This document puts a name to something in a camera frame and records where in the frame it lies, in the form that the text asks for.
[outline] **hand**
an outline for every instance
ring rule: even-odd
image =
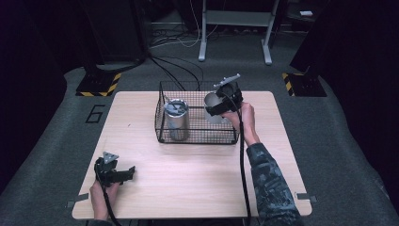
[[[111,206],[115,204],[119,187],[120,183],[115,183],[112,184],[111,187],[105,188]],[[96,180],[93,186],[90,188],[90,195],[91,204],[94,210],[94,218],[100,220],[108,220],[108,209],[106,208],[103,190],[99,181]]]
[[[250,103],[243,102],[241,103],[240,111],[244,124],[244,139],[247,146],[261,142],[255,131],[255,110],[253,106]],[[237,112],[225,112],[220,115],[230,120],[232,126],[234,126],[237,131],[240,131],[240,119],[238,118]]]

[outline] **wooden tabletop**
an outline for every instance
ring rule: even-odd
[[[256,130],[278,162],[293,196],[306,193],[295,157],[271,92],[243,91],[255,107]],[[136,166],[132,181],[120,186],[113,208],[116,218],[244,218],[247,216],[234,145],[159,143],[154,129],[157,91],[122,91],[115,96],[79,194],[89,193],[94,162],[103,152],[120,156],[116,170]],[[245,154],[251,213],[257,217],[250,165]],[[311,213],[307,200],[295,204]],[[72,216],[93,218],[90,198],[77,202]]]

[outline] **gray carpet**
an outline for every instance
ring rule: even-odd
[[[323,79],[326,98],[288,95],[281,74],[295,72],[289,63],[303,36],[279,34],[271,50],[272,66],[263,62],[261,38],[246,35],[210,40],[206,61],[201,63],[199,43],[190,48],[164,45],[151,52],[157,57],[179,57],[199,65],[204,81],[240,73],[237,82],[242,90],[274,93],[305,187],[318,200],[311,204],[312,213],[304,217],[306,225],[399,225],[378,174],[350,135],[339,102]],[[165,59],[200,78],[196,66]],[[181,69],[163,65],[178,79],[194,81]],[[88,164],[115,93],[110,97],[75,96],[84,74],[83,69],[65,74],[68,90],[64,101],[0,197],[0,225],[85,225],[73,219],[72,209],[65,206],[78,194],[88,167],[92,167]],[[158,90],[163,80],[169,78],[147,59],[122,74],[116,92]],[[96,108],[103,111],[100,122],[85,123],[94,105],[104,105]]]

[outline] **table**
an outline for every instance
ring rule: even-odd
[[[268,43],[270,40],[278,5],[279,0],[275,0],[271,12],[207,10],[206,0],[202,0],[202,37],[199,48],[199,61],[205,60],[207,24],[265,26],[267,27],[267,30],[264,39],[261,40],[261,44],[263,48],[264,63],[266,65],[271,65],[272,57],[270,56]]]
[[[79,194],[89,193],[94,162],[103,152],[120,156],[117,171],[136,166],[132,181],[120,187],[116,218],[244,218],[239,143],[233,145],[163,144],[154,130],[157,91],[121,91],[115,96]],[[256,129],[275,157],[293,192],[306,193],[295,157],[271,92],[243,91],[255,107]],[[251,213],[257,217],[250,165],[245,154]],[[309,200],[295,198],[302,216]],[[90,198],[77,202],[72,216],[93,218]]]

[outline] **metal mesh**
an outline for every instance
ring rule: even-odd
[[[169,82],[159,85],[159,100],[155,112],[155,133],[161,143],[184,144],[234,144],[238,133],[231,122],[211,124],[205,119],[203,99],[210,91],[215,91],[217,82]],[[173,99],[184,100],[188,104],[189,129],[169,129],[164,105]]]

